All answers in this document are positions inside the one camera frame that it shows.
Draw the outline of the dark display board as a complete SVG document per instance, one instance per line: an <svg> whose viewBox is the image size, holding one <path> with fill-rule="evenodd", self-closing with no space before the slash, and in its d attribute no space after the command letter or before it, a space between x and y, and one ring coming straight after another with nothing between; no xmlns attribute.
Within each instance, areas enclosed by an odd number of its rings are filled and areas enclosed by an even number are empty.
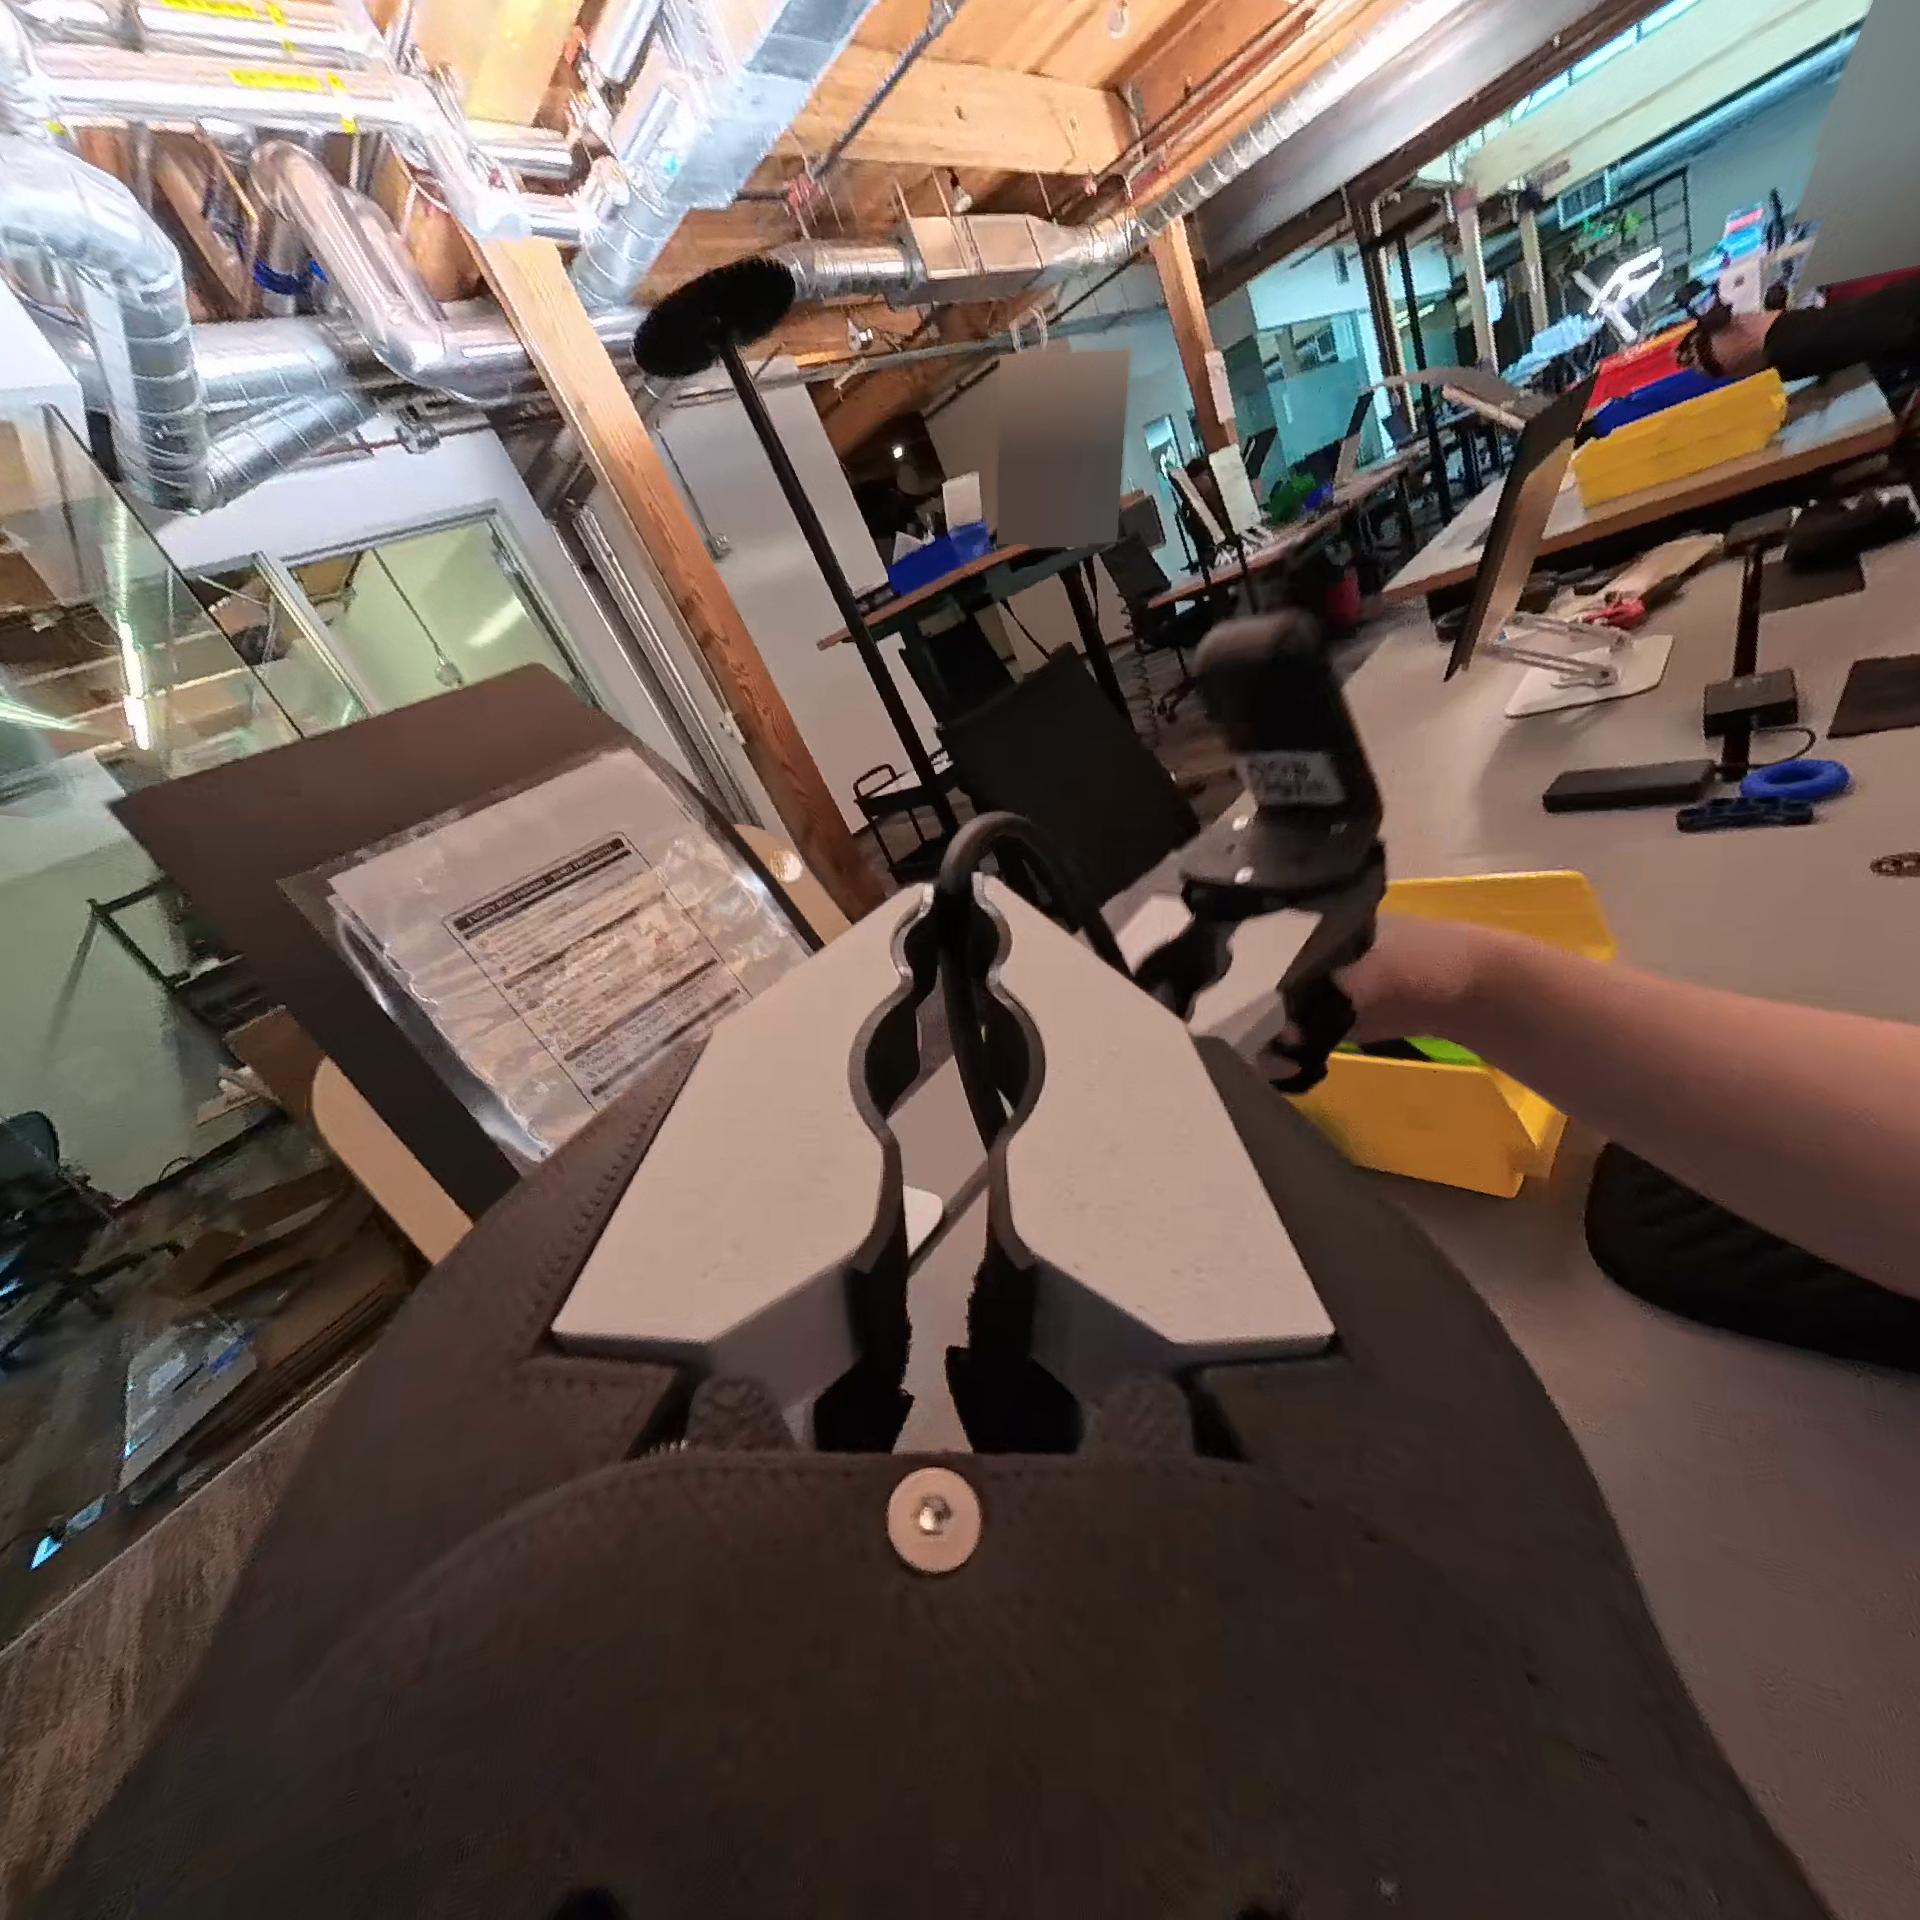
<svg viewBox="0 0 1920 1920"><path fill-rule="evenodd" d="M1445 674L1449 682L1464 674L1476 653L1489 649L1507 620L1521 612L1531 565L1570 471L1581 426L1590 409L1596 378L1588 375L1522 426L1480 549L1474 592L1453 637Z"/></svg>

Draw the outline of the black pouch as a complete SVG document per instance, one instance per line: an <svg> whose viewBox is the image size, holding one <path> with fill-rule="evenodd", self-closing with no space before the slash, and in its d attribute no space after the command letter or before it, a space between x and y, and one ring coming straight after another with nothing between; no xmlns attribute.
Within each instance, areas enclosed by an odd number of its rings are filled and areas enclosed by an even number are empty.
<svg viewBox="0 0 1920 1920"><path fill-rule="evenodd" d="M1915 529L1917 507L1905 487L1813 502L1794 517L1782 563L1794 574L1846 568Z"/></svg>

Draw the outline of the red plastic bin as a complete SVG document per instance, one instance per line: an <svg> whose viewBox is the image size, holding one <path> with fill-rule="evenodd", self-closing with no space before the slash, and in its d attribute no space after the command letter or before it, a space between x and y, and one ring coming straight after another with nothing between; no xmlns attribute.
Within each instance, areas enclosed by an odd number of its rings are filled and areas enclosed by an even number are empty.
<svg viewBox="0 0 1920 1920"><path fill-rule="evenodd" d="M1688 400L1723 384L1718 375L1696 362L1693 331L1693 323L1670 326L1604 360L1596 370L1587 419L1596 419L1617 401L1626 401L1646 386L1665 391L1672 382L1677 382L1674 396Z"/></svg>

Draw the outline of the yellow bin stack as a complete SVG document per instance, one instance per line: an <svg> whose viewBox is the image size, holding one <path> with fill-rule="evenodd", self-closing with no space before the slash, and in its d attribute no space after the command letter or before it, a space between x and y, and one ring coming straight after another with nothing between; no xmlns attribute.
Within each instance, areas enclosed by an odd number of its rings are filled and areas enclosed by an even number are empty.
<svg viewBox="0 0 1920 1920"><path fill-rule="evenodd" d="M1610 401L1604 409L1610 422L1572 455L1574 488L1584 510L1746 460L1786 426L1789 384L1774 370L1708 386L1685 373L1663 384L1687 394L1661 406L1644 406L1659 390L1653 382Z"/></svg>

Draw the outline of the person's right forearm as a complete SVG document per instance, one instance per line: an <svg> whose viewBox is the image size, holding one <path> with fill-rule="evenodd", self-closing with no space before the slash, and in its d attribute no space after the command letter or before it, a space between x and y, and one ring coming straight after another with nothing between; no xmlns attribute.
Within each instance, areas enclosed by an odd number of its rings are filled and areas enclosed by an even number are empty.
<svg viewBox="0 0 1920 1920"><path fill-rule="evenodd" d="M1917 1289L1917 1031L1495 939L1460 1039L1752 1225Z"/></svg>

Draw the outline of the glass partition panel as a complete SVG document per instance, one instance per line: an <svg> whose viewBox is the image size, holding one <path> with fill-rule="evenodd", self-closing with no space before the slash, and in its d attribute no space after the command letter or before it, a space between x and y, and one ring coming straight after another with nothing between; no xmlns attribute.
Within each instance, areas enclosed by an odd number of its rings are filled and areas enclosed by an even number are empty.
<svg viewBox="0 0 1920 1920"><path fill-rule="evenodd" d="M4 404L4 1642L263 1428L365 1312L372 1204L303 1039L117 808L363 717L257 565L181 574Z"/></svg>

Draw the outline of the cluster of silver ducts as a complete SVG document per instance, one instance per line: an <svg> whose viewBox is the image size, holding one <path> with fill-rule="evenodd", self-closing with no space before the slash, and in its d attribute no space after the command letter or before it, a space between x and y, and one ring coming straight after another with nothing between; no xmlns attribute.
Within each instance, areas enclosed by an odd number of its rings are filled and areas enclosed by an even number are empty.
<svg viewBox="0 0 1920 1920"><path fill-rule="evenodd" d="M134 48L72 39L54 10L45 39L38 6L4 5L4 265L74 298L131 494L208 515L369 421L363 362L476 410L535 378L575 416L587 382L613 378L596 370L612 340L630 348L652 315L632 298L677 228L732 205L873 5L615 5L646 24L636 78L566 195L516 179L526 157L578 157L570 140L467 115L365 5L126 5ZM72 145L97 128L251 135L254 201L306 243L333 309L269 322L253 360L215 355L176 245ZM431 299L307 138L384 140L467 233L502 316Z"/></svg>

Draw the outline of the yellow plastic bin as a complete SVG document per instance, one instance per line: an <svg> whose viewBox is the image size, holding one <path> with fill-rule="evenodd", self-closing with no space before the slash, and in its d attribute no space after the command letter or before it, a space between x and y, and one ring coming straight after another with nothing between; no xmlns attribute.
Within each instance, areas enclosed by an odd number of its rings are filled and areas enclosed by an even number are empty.
<svg viewBox="0 0 1920 1920"><path fill-rule="evenodd" d="M1611 926L1588 877L1572 872L1398 879L1389 913L1494 926L1608 964ZM1556 1161L1567 1117L1484 1068L1391 1065L1332 1053L1324 1081L1291 1107L1353 1164L1512 1199Z"/></svg>

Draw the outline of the black office chair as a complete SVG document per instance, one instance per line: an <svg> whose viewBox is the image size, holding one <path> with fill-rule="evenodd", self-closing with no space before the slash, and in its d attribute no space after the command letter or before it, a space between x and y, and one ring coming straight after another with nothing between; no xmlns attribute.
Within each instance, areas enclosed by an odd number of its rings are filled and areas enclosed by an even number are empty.
<svg viewBox="0 0 1920 1920"><path fill-rule="evenodd" d="M1199 828L1193 806L1077 653L1051 656L935 733L972 810L1010 812L1040 828L1097 910Z"/></svg>

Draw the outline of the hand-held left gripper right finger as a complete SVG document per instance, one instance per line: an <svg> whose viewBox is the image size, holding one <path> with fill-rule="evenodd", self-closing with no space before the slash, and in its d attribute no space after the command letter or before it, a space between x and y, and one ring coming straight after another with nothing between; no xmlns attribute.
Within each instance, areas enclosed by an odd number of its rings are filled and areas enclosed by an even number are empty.
<svg viewBox="0 0 1920 1920"><path fill-rule="evenodd" d="M990 1224L1035 1363L1091 1411L1140 1377L1326 1356L1332 1312L1188 1026L998 879L972 889L988 997L1027 1047Z"/></svg>

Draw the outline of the person's right hand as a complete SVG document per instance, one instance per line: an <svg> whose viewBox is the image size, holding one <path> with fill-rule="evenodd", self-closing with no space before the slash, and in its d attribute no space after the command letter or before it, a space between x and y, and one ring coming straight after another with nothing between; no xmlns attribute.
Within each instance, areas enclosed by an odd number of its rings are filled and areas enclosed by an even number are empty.
<svg viewBox="0 0 1920 1920"><path fill-rule="evenodd" d="M1354 1013L1348 1039L1474 1043L1495 948L1484 926L1382 913L1368 951L1336 978Z"/></svg>

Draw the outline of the blue storage bin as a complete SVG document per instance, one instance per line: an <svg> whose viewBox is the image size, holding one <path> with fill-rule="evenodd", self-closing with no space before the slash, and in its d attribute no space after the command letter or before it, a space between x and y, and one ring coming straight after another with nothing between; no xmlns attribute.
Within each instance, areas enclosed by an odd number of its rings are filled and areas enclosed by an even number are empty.
<svg viewBox="0 0 1920 1920"><path fill-rule="evenodd" d="M901 547L892 563L887 563L887 587L894 598L909 598L923 589L937 587L964 565L982 561L993 552L993 534L986 520L949 527L947 532L917 544Z"/></svg>

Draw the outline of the wooden support post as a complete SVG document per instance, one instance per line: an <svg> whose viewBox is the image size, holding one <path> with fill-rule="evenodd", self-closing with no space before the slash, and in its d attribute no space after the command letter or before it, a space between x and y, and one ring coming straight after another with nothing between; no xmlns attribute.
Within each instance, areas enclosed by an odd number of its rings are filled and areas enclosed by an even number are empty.
<svg viewBox="0 0 1920 1920"><path fill-rule="evenodd" d="M860 921L887 891L859 849L717 565L652 444L612 351L543 241L469 239L467 250L579 438L741 726L744 751L787 837L832 902Z"/></svg>

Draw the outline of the black floor lamp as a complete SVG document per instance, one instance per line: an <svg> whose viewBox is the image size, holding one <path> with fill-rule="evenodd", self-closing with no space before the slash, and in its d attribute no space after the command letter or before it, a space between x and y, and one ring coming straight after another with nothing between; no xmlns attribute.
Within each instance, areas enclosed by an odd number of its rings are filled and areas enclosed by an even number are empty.
<svg viewBox="0 0 1920 1920"><path fill-rule="evenodd" d="M821 574L829 598L843 616L843 629L887 715L892 733L909 759L923 804L940 828L938 839L947 841L958 833L958 818L947 801L945 780L925 754L878 637L865 620L829 532L804 492L778 422L759 396L757 378L746 362L744 351L768 336L787 316L792 302L789 275L770 257L748 257L706 272L669 294L640 326L636 364L652 378L671 381L690 378L713 365L726 373L741 415L766 456L808 552Z"/></svg>

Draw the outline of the black power bank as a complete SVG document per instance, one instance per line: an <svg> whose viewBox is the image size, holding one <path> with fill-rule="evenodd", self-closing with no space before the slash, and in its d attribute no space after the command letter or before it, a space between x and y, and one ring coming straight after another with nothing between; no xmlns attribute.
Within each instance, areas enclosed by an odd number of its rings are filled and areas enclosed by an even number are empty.
<svg viewBox="0 0 1920 1920"><path fill-rule="evenodd" d="M1718 785L1712 759L1615 766L1556 773L1542 792L1551 815L1685 808L1708 798Z"/></svg>

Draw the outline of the black table mat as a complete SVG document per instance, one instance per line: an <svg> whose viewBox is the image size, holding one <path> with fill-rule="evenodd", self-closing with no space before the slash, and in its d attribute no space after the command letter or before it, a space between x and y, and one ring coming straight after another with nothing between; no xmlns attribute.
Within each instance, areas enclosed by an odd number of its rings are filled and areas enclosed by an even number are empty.
<svg viewBox="0 0 1920 1920"><path fill-rule="evenodd" d="M1917 685L1917 655L1855 660L1829 724L1829 739L1915 732L1920 723Z"/></svg>

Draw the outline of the instruction sheet display board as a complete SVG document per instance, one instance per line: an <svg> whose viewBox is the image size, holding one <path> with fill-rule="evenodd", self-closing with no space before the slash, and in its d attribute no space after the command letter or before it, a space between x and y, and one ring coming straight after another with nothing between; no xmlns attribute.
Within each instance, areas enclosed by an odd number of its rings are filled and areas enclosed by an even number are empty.
<svg viewBox="0 0 1920 1920"><path fill-rule="evenodd" d="M724 812L541 667L112 814L469 1220L821 948Z"/></svg>

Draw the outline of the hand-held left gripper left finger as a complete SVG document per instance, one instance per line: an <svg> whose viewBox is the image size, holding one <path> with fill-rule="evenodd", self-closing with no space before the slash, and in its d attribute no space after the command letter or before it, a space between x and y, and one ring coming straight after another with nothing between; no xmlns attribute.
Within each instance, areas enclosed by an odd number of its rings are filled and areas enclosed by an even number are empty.
<svg viewBox="0 0 1920 1920"><path fill-rule="evenodd" d="M814 1444L894 1444L909 1232L889 1115L920 1068L925 889L702 1045L570 1296L565 1356L751 1380Z"/></svg>

